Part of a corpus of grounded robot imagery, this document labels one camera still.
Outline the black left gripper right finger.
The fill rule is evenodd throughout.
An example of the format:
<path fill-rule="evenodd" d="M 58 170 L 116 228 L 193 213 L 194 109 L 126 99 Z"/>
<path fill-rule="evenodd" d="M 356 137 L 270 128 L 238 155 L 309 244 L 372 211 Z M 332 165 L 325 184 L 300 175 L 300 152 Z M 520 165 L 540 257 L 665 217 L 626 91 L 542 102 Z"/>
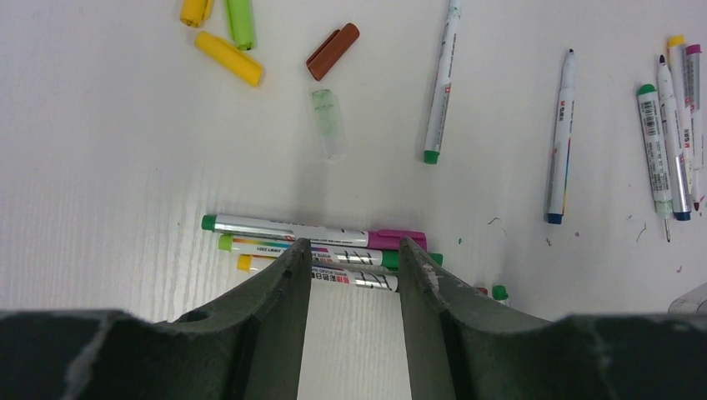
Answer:
<path fill-rule="evenodd" d="M 415 399 L 549 399 L 538 330 L 547 321 L 513 310 L 440 267 L 412 239 L 400 243 L 400 302 Z"/>

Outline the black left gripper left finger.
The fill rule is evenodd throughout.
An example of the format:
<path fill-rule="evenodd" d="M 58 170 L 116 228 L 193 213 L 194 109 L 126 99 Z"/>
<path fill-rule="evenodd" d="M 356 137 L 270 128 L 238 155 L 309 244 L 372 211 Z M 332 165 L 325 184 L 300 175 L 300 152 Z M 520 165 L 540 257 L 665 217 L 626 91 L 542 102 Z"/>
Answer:
<path fill-rule="evenodd" d="M 165 399 L 294 399 L 303 356 L 311 244 L 297 240 L 270 266 L 172 322 L 175 388 Z"/>

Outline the purple capped horizontal marker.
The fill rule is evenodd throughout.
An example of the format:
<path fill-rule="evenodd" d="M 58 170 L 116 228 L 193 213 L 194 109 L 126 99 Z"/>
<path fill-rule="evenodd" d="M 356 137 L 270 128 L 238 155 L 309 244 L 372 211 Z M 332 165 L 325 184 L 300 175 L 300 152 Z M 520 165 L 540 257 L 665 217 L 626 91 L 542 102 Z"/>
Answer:
<path fill-rule="evenodd" d="M 313 243 L 376 250 L 396 250 L 403 239 L 410 238 L 423 250 L 428 249 L 427 237 L 423 232 L 396 229 L 359 231 L 226 214 L 202 216 L 201 228 L 214 233 L 227 233 L 250 238 L 290 242 L 299 238 L 307 238 Z"/>

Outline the clear pen cap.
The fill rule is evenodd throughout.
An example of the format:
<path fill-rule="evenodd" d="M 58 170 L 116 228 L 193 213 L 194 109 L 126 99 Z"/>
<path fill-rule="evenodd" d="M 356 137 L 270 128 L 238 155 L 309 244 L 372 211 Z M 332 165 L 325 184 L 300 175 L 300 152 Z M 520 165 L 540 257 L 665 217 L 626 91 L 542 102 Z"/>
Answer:
<path fill-rule="evenodd" d="M 311 99 L 316 135 L 321 144 L 323 159 L 336 162 L 348 151 L 338 97 L 330 89 L 323 88 L 312 92 Z"/>

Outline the blue capped marker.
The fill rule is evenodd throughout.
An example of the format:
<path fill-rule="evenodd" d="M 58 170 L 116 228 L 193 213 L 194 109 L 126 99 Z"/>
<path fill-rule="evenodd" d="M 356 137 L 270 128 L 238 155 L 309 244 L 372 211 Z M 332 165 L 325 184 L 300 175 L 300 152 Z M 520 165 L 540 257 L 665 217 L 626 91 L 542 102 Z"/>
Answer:
<path fill-rule="evenodd" d="M 569 181 L 569 160 L 571 136 L 574 120 L 576 84 L 576 55 L 571 48 L 565 55 L 560 79 L 559 94 L 555 107 L 555 123 L 551 167 L 549 175 L 549 196 L 546 220 L 560 225 L 565 214 L 567 185 Z"/>

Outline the yellow pen cap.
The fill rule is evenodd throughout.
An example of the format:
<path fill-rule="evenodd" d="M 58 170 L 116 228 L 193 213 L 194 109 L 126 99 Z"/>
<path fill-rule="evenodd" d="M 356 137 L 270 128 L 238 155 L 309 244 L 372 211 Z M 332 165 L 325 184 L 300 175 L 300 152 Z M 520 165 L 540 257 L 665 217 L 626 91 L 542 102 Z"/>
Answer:
<path fill-rule="evenodd" d="M 213 0 L 182 0 L 179 20 L 191 28 L 200 28 L 210 18 Z"/>
<path fill-rule="evenodd" d="M 251 87 L 256 88 L 260 84 L 263 67 L 225 39 L 202 31 L 194 39 L 194 45 Z"/>

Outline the small green capped marker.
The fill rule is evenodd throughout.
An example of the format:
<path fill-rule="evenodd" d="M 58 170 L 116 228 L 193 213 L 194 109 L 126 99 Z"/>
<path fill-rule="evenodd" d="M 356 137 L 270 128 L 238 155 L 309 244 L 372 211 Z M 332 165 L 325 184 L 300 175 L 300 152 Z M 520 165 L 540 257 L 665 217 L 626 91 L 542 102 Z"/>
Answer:
<path fill-rule="evenodd" d="M 665 238 L 671 242 L 669 220 L 673 214 L 669 164 L 665 149 L 662 122 L 659 113 L 659 96 L 653 84 L 641 85 L 636 93 L 641 131 L 644 140 L 649 185 L 654 209 L 663 220 Z"/>

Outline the brown pen cap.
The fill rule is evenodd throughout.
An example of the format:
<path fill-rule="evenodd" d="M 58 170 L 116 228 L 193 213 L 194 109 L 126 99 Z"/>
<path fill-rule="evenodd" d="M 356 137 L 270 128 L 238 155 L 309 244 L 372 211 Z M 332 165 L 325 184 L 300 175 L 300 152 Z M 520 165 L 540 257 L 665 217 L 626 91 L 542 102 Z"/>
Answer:
<path fill-rule="evenodd" d="M 351 22 L 332 31 L 305 62 L 312 78 L 316 82 L 321 82 L 358 40 L 359 35 L 358 27 Z"/>

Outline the lime green pen cap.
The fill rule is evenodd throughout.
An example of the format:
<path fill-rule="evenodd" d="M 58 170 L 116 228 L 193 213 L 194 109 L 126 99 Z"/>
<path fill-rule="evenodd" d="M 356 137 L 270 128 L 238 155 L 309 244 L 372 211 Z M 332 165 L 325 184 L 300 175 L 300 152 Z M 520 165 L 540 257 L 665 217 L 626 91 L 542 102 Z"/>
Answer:
<path fill-rule="evenodd" d="M 225 14 L 230 37 L 238 50 L 249 51 L 255 48 L 255 30 L 251 0 L 225 0 Z"/>

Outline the yellow capped marker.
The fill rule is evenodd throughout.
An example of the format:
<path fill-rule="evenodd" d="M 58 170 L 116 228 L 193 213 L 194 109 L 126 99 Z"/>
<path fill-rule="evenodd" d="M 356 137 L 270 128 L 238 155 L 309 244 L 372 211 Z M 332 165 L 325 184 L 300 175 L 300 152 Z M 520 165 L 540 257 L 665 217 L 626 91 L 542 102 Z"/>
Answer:
<path fill-rule="evenodd" d="M 680 128 L 680 143 L 684 154 L 685 174 L 688 194 L 692 193 L 693 177 L 693 142 L 689 112 L 689 94 L 687 92 L 687 71 L 685 66 L 685 40 L 683 35 L 668 38 L 669 69 L 671 72 L 674 96 L 677 102 Z"/>

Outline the magenta capped marker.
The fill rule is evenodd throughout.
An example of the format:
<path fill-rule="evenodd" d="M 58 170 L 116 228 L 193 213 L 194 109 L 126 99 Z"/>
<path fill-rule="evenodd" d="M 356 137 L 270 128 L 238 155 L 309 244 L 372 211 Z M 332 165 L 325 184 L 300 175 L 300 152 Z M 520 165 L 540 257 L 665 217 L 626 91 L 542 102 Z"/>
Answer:
<path fill-rule="evenodd" d="M 700 210 L 705 199 L 706 179 L 702 178 L 704 170 L 704 129 L 703 114 L 701 111 L 701 85 L 700 85 L 700 55 L 699 44 L 691 44 L 685 49 L 685 65 L 687 72 L 687 93 L 689 95 L 689 109 L 692 127 L 693 149 L 693 184 L 691 197 L 696 211 Z"/>

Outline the lime green capped marker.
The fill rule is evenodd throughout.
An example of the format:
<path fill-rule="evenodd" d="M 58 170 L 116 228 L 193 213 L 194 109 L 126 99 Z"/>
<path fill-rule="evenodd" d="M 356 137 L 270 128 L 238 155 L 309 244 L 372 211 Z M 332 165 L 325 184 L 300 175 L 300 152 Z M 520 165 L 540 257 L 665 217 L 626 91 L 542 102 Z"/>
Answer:
<path fill-rule="evenodd" d="M 504 285 L 495 285 L 492 287 L 476 287 L 484 296 L 493 299 L 497 303 L 501 303 L 507 307 L 509 303 L 509 293 Z"/>

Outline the brown capped marker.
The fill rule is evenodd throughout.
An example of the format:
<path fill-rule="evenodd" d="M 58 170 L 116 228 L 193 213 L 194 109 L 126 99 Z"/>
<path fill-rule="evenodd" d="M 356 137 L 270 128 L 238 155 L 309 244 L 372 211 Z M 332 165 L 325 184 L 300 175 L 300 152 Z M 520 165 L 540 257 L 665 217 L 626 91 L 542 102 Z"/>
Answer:
<path fill-rule="evenodd" d="M 677 221 L 687 222 L 691 219 L 691 206 L 689 205 L 684 152 L 680 143 L 679 109 L 674 93 L 672 75 L 665 55 L 659 56 L 657 83 L 661 121 L 669 164 L 673 214 Z"/>

